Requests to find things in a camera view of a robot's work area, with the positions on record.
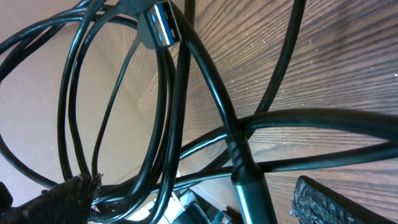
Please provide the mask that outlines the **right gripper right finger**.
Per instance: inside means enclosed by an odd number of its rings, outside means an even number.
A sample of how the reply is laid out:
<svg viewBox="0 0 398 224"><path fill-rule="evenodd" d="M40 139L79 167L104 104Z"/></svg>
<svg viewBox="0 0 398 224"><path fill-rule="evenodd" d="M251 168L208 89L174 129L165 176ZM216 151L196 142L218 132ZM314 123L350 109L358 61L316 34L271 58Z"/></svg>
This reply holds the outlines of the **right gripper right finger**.
<svg viewBox="0 0 398 224"><path fill-rule="evenodd" d="M297 179L291 214L301 224L395 224L304 175Z"/></svg>

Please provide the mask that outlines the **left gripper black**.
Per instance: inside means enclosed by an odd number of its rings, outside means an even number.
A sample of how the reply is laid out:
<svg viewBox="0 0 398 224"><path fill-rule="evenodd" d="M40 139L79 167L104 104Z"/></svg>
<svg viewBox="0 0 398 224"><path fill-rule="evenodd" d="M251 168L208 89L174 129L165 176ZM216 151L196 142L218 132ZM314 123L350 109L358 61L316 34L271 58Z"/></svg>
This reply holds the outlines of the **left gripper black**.
<svg viewBox="0 0 398 224"><path fill-rule="evenodd" d="M243 219L232 208L219 210L189 188L173 191L158 224L238 224Z"/></svg>

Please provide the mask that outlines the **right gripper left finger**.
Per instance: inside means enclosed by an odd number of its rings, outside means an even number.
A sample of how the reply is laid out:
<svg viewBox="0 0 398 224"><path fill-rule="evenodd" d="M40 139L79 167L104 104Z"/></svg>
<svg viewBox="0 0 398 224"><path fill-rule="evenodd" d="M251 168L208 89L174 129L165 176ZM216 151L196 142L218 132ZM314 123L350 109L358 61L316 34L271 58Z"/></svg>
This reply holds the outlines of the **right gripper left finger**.
<svg viewBox="0 0 398 224"><path fill-rule="evenodd" d="M88 223L101 177L80 174L28 202L13 207L13 197L1 183L1 224Z"/></svg>

